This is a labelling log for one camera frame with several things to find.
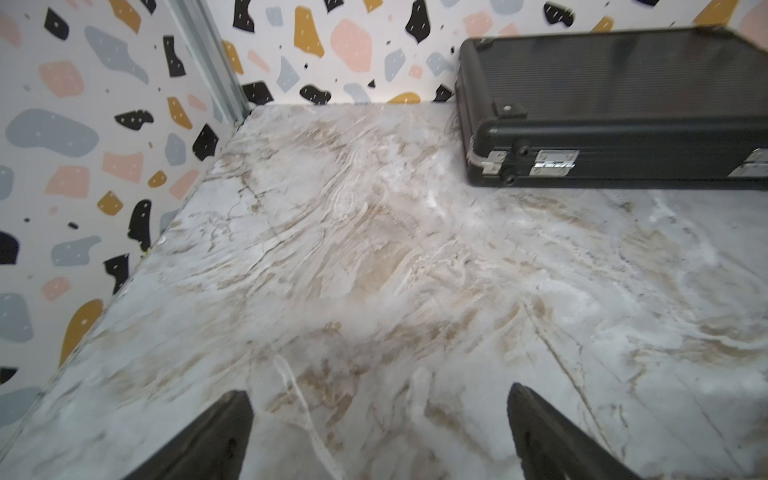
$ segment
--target metal trim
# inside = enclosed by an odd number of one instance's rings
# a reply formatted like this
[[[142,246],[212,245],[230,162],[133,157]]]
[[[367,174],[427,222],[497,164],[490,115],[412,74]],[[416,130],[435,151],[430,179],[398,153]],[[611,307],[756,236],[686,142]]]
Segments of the metal trim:
[[[483,175],[498,175],[506,157],[507,152],[503,150],[493,150],[487,157],[481,157],[475,153],[475,138],[469,139],[467,163],[482,168]]]
[[[768,177],[768,148],[756,148],[728,177]]]

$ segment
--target black case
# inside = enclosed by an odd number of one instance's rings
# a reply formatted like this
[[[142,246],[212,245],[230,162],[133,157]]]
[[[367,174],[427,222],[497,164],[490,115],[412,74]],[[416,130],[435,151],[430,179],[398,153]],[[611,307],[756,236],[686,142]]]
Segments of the black case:
[[[470,38],[470,182],[768,187],[768,53],[722,28]]]

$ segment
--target terrazzo pattern wall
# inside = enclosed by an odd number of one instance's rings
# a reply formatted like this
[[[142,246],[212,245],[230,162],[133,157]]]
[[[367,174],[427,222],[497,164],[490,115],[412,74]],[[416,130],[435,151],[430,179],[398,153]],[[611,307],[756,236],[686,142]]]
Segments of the terrazzo pattern wall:
[[[731,25],[768,48],[768,0],[208,0],[250,101],[445,101],[467,37]]]
[[[233,129],[165,2],[0,10],[1,445]]]

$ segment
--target white marble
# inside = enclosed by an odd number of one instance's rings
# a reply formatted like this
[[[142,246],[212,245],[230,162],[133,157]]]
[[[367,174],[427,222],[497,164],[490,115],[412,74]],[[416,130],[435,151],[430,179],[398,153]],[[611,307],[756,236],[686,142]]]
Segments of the white marble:
[[[454,110],[256,110],[0,478],[120,478],[229,389],[241,478],[521,478],[513,382],[644,477],[765,475],[768,194],[470,187]]]

